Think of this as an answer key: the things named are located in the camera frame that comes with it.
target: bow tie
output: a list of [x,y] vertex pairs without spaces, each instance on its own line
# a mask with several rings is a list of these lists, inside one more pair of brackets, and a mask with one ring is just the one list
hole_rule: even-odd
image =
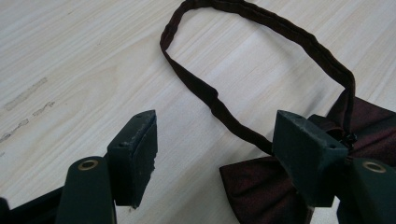
[[[343,136],[336,123],[342,104],[337,102],[326,118],[309,118],[333,137]],[[351,130],[359,140],[349,156],[370,158],[396,166],[396,114],[355,98]],[[220,167],[231,208],[240,223],[309,223],[309,208],[275,157],[258,158]]]

